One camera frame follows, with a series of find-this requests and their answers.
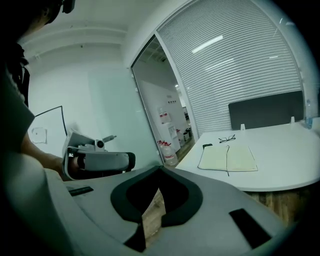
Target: window blinds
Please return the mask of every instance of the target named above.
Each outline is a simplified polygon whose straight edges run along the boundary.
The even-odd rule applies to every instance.
[[[229,103],[301,90],[284,38],[249,0],[194,1],[157,31],[180,73],[200,136],[231,129]]]

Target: notebook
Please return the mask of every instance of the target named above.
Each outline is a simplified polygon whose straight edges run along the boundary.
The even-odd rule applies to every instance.
[[[253,154],[245,145],[206,146],[198,168],[228,172],[258,171]]]

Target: wall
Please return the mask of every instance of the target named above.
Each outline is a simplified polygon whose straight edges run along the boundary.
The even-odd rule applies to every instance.
[[[116,59],[112,48],[101,53],[100,48],[80,45],[61,48],[40,55],[30,61],[29,108],[35,114],[63,106],[64,121],[68,128],[101,139],[93,115],[87,72],[104,59]]]
[[[157,62],[152,58],[147,62],[139,60],[134,64],[133,72],[147,113],[153,121],[151,122],[152,130],[155,131],[156,139],[161,139],[159,132],[161,120],[158,109],[162,107],[169,113],[175,128],[184,131],[187,128],[187,122],[176,89],[177,80],[168,61]]]
[[[62,105],[67,128],[94,139],[117,135],[106,149],[133,152],[136,169],[162,163],[118,46],[60,48],[31,60],[29,69],[29,105],[34,114]]]

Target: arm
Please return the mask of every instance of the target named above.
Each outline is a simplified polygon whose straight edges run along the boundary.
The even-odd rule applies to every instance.
[[[67,180],[67,177],[63,173],[63,167],[62,167],[63,159],[56,155],[41,151],[31,142],[28,133],[26,133],[23,138],[23,141],[21,144],[21,152],[23,154],[26,154],[28,156],[31,156],[37,159],[44,168],[51,169],[58,172],[62,180],[64,181]],[[71,169],[74,172],[77,172],[77,170],[79,169],[77,159],[73,158],[69,163],[70,163],[69,169]]]

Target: curved desk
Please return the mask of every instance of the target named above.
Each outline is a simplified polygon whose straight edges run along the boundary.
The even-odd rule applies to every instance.
[[[203,170],[198,168],[204,144],[219,145],[219,138],[235,134],[226,145],[248,145],[258,171]],[[303,122],[246,130],[205,132],[177,169],[229,183],[242,191],[269,192],[304,187],[320,180],[320,118],[312,130]]]

